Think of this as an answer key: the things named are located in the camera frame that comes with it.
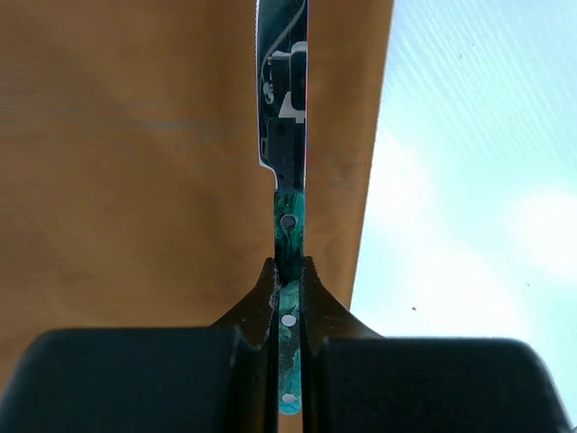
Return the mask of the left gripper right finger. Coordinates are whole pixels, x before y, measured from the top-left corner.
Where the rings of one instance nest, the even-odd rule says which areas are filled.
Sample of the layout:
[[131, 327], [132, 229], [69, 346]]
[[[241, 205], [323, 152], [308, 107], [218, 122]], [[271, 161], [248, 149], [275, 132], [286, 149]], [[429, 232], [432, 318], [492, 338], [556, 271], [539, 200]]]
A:
[[567, 432], [536, 352], [510, 338], [384, 337], [321, 282], [300, 285], [306, 432]]

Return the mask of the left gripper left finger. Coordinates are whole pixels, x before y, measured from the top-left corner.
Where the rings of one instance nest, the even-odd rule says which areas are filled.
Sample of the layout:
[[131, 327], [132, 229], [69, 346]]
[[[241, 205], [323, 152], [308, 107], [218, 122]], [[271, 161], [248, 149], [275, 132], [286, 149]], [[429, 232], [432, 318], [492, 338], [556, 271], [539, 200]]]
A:
[[209, 327], [56, 329], [24, 351], [4, 432], [274, 432], [278, 277]]

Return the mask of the orange-brown cloth napkin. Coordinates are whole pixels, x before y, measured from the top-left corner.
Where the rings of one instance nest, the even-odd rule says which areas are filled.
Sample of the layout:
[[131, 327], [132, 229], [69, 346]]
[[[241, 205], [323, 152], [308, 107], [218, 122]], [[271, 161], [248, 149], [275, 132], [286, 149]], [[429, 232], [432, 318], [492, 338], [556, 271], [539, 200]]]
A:
[[[209, 327], [274, 261], [257, 2], [2, 2], [1, 398], [39, 335]], [[307, 2], [304, 261], [340, 302], [393, 4]]]

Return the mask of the green-handled steel knife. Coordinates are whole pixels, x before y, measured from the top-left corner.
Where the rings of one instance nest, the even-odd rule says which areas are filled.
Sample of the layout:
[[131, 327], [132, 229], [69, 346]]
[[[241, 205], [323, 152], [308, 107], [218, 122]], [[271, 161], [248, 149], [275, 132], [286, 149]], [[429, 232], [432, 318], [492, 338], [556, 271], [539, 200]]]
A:
[[256, 4], [259, 160], [275, 176], [274, 261], [279, 278], [279, 411], [302, 408], [300, 278], [307, 162], [308, 2]]

